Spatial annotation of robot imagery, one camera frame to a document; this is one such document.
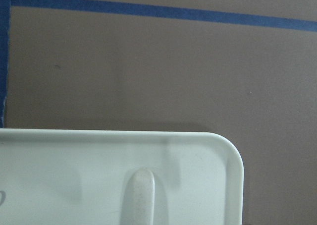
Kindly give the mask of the white ceramic spoon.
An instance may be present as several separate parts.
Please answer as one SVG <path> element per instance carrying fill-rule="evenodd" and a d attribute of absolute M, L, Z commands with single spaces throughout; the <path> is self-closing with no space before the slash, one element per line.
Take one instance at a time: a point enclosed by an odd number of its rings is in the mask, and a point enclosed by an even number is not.
<path fill-rule="evenodd" d="M 136 170 L 127 181 L 120 215 L 121 225 L 152 225 L 155 213 L 155 177 L 148 168 Z"/>

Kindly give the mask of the white rectangular tray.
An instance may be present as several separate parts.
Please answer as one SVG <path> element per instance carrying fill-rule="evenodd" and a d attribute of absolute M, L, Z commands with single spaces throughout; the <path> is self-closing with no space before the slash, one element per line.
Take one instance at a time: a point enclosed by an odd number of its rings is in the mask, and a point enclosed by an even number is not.
<path fill-rule="evenodd" d="M 2 129 L 3 225 L 120 225 L 131 175 L 155 177 L 153 225 L 240 225 L 244 167 L 207 132 Z"/>

